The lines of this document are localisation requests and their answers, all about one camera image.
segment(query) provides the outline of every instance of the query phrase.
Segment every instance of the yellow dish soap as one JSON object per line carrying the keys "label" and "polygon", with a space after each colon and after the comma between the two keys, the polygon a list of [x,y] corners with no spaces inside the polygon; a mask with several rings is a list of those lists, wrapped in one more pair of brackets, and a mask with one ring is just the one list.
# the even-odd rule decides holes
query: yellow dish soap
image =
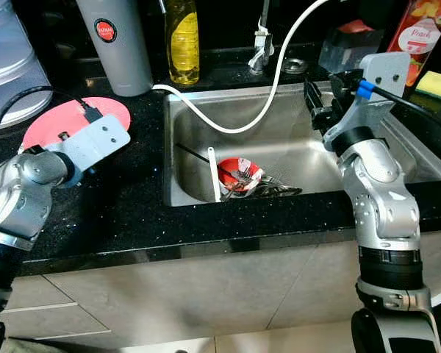
{"label": "yellow dish soap", "polygon": [[198,17],[194,0],[166,0],[165,34],[170,78],[191,85],[199,80]]}

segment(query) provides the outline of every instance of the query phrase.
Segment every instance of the gray thermos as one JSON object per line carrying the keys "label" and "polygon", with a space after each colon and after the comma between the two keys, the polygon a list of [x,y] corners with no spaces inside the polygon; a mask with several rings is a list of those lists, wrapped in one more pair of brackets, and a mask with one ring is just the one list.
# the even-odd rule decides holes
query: gray thermos
{"label": "gray thermos", "polygon": [[137,0],[76,0],[111,88],[137,96],[152,88]]}

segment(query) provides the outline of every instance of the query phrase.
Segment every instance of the black countertop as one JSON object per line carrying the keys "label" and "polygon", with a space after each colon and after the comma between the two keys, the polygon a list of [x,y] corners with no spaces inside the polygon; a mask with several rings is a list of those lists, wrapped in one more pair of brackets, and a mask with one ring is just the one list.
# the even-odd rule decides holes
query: black countertop
{"label": "black countertop", "polygon": [[[302,57],[311,50],[302,49]],[[249,55],[248,51],[205,54],[201,61],[207,63],[203,76],[189,90],[270,85],[273,65],[265,75],[253,76],[245,65]],[[89,79],[73,85],[69,93],[107,96],[125,104],[132,115],[132,141],[99,163],[96,174],[83,179],[81,186],[53,191],[51,215],[21,275],[354,238],[351,204],[343,191],[185,207],[163,204],[165,94],[151,91],[134,98],[114,96],[96,65],[97,69],[87,75]],[[326,79],[326,73],[316,65],[310,66],[308,74],[313,80]],[[169,83],[166,77],[154,78]],[[303,75],[283,75],[282,83],[303,79]],[[62,101],[56,97],[52,104]],[[406,110],[395,114],[441,156],[440,131],[433,131],[431,124],[423,124]],[[3,130],[0,161],[16,153],[30,122]],[[408,189],[420,207],[422,232],[441,229],[441,182],[408,185]]]}

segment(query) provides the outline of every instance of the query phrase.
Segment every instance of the yellow sponge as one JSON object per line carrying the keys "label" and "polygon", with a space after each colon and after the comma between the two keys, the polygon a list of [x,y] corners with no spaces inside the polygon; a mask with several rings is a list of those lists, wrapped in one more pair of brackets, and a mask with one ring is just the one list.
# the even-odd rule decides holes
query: yellow sponge
{"label": "yellow sponge", "polygon": [[429,94],[433,97],[441,98],[441,74],[428,71],[425,76],[422,77],[415,90],[417,92]]}

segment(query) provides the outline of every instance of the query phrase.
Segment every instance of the stainless steel sink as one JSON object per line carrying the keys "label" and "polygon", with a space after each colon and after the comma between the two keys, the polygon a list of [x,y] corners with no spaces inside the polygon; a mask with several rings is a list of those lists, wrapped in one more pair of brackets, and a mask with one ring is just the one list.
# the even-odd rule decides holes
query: stainless steel sink
{"label": "stainless steel sink", "polygon": [[[319,82],[323,100],[332,99],[328,82]],[[217,132],[195,116],[182,101],[165,100],[165,203],[182,206],[214,202],[209,165],[175,147],[181,143],[207,157],[245,157],[267,175],[303,193],[342,190],[335,154],[324,149],[321,135],[312,130],[302,84],[278,89],[266,116],[253,129],[239,135]],[[188,97],[221,126],[235,128],[252,120],[262,109],[269,87],[189,93]],[[406,173],[406,182],[441,180],[441,160],[392,115],[385,116],[376,136],[385,138]]]}

